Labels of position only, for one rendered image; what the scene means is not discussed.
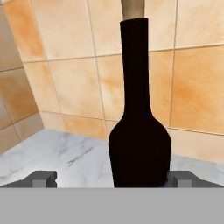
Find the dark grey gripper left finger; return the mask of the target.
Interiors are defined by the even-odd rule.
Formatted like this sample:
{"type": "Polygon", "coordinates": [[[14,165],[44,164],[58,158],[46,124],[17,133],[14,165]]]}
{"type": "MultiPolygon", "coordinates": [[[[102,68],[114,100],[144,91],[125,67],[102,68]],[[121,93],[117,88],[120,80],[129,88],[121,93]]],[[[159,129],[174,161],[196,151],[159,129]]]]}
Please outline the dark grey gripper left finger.
{"type": "Polygon", "coordinates": [[[3,187],[12,188],[51,188],[56,187],[57,172],[56,171],[34,171],[24,179],[20,179],[3,187]]]}

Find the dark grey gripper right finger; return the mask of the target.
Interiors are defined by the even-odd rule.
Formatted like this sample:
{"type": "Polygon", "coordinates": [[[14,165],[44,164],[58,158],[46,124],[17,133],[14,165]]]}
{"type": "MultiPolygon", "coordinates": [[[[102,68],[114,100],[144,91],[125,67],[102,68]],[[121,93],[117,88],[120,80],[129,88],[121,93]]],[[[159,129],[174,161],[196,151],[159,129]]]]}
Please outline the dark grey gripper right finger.
{"type": "Polygon", "coordinates": [[[219,188],[221,185],[204,180],[191,171],[169,171],[167,185],[177,188],[219,188]]]}

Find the dark wine bottle with cork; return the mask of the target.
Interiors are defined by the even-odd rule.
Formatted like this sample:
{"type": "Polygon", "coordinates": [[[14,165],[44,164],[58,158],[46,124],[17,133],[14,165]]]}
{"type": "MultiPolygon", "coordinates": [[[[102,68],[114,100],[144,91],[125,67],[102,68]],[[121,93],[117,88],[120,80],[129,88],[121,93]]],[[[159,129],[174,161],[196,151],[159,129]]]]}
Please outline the dark wine bottle with cork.
{"type": "Polygon", "coordinates": [[[145,0],[121,0],[124,111],[108,151],[115,187],[162,187],[170,170],[172,140],[151,112],[149,19],[145,0]]]}

